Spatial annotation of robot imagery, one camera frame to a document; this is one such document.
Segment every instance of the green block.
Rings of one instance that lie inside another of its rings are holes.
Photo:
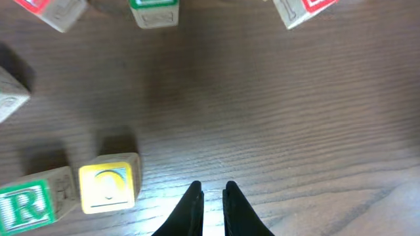
[[[178,4],[179,0],[130,0],[133,9],[147,9],[153,7],[168,7]]]
[[[46,180],[0,189],[0,235],[14,235],[56,222]]]

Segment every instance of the wooden table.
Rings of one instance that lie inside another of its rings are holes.
[[[342,0],[292,31],[271,1],[185,0],[157,30],[91,2],[66,34],[0,3],[33,93],[0,125],[0,181],[138,150],[142,193],[24,235],[151,235],[193,180],[205,235],[228,180],[276,235],[420,235],[418,0]]]

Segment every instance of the tabletop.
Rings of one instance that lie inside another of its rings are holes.
[[[151,235],[194,180],[224,235],[234,180],[283,236],[420,235],[420,3],[342,0],[293,30],[272,1],[183,0],[140,29],[92,0],[59,33],[0,3],[0,66],[31,100],[0,125],[0,183],[138,152],[135,208],[22,235]]]

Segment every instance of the wooden block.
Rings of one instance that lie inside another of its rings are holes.
[[[137,153],[102,155],[79,169],[81,205],[94,214],[134,207],[140,193]]]
[[[290,30],[316,16],[338,0],[273,0],[286,27]]]
[[[54,29],[64,33],[87,9],[86,0],[14,0]]]
[[[12,115],[30,94],[11,74],[0,68],[0,123]]]
[[[178,25],[179,0],[130,0],[130,6],[140,28]]]
[[[0,235],[53,224],[78,202],[70,167],[19,178],[0,188]]]

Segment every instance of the yellow-bordered block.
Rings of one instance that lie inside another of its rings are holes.
[[[140,193],[137,153],[102,155],[79,169],[81,205],[94,214],[134,207]]]

